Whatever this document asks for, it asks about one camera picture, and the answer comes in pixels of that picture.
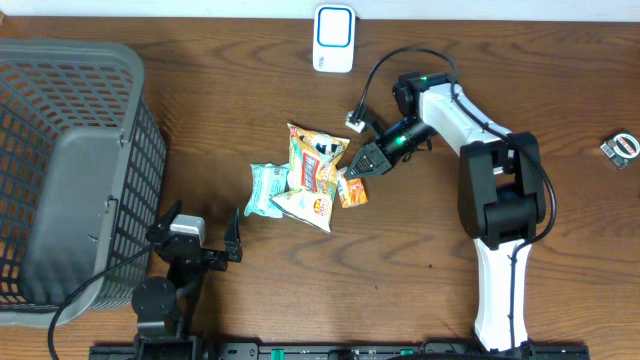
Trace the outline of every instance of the snack bag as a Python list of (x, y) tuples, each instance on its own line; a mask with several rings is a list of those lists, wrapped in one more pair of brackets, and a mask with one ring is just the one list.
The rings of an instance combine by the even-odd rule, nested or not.
[(347, 168), (338, 170), (338, 195), (343, 208), (350, 208), (367, 203), (367, 193), (364, 192), (362, 180), (347, 180), (344, 177)]
[(286, 215), (331, 232), (329, 222), (338, 186), (336, 164), (349, 139), (289, 126), (290, 191), (271, 201)]
[(349, 139), (289, 126), (289, 188), (306, 189), (329, 195), (336, 194), (336, 164), (344, 155)]
[(297, 189), (274, 196), (271, 202), (286, 215), (331, 232), (329, 221), (333, 199), (328, 195)]
[(281, 218), (280, 211), (270, 200), (273, 196), (284, 192), (287, 186), (289, 164), (281, 166), (273, 164), (251, 164), (253, 174), (253, 192), (244, 209), (244, 216), (256, 213), (261, 216)]

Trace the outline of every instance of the wood grain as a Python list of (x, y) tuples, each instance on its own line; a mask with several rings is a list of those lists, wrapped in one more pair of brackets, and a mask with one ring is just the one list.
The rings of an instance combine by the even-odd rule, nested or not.
[[(145, 96), (170, 151), (161, 211), (176, 199), (202, 216), (208, 246), (251, 193), (250, 163), (287, 161), (287, 122), (368, 136), (343, 118), (372, 65), (402, 46), (453, 56), (467, 93), (491, 118), (530, 130), (559, 201), (555, 230), (527, 270), (526, 323), (537, 341), (584, 341), (593, 359), (640, 352), (640, 164), (619, 171), (598, 149), (619, 128), (640, 134), (640, 26), (360, 21), (354, 70), (311, 67), (306, 20), (9, 18), (5, 37), (125, 43), (142, 57)], [(407, 54), (385, 64), (368, 103), (399, 119), (390, 88), (409, 70), (445, 70)], [(456, 210), (457, 162), (437, 139), (366, 182), (370, 202), (334, 207), (332, 233), (292, 219), (241, 219), (245, 256), (208, 278), (195, 328), (264, 342), (420, 342), (469, 336), (477, 262)], [(152, 274), (166, 266), (154, 259)], [(135, 334), (128, 309), (92, 312), (56, 332), (64, 359)], [(42, 359), (46, 331), (0, 329), (3, 359)]]

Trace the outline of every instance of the chip bag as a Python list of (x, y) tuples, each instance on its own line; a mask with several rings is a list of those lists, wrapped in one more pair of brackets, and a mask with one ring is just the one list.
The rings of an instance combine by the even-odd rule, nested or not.
[(287, 186), (289, 164), (281, 166), (251, 164), (251, 173), (253, 174), (253, 191), (244, 209), (244, 216), (256, 213), (261, 216), (281, 218), (282, 211), (271, 202), (271, 198), (284, 192)]
[(289, 126), (289, 188), (336, 194), (336, 164), (344, 155), (349, 139)]
[(329, 222), (333, 199), (328, 195), (297, 189), (274, 196), (271, 202), (286, 215), (331, 232)]
[(286, 215), (330, 232), (331, 208), (338, 186), (336, 164), (349, 139), (289, 126), (290, 191), (271, 201)]

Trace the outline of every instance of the white sensor box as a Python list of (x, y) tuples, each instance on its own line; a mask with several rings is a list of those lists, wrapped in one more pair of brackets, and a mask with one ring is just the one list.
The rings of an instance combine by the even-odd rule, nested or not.
[(345, 5), (321, 5), (313, 28), (313, 68), (345, 73), (353, 66), (356, 14)]

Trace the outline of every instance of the white wall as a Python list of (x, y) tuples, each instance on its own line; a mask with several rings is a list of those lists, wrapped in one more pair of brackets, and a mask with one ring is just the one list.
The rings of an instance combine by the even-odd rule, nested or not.
[[(312, 18), (317, 0), (2, 0), (7, 15)], [(640, 21), (640, 0), (344, 0), (363, 19)]]

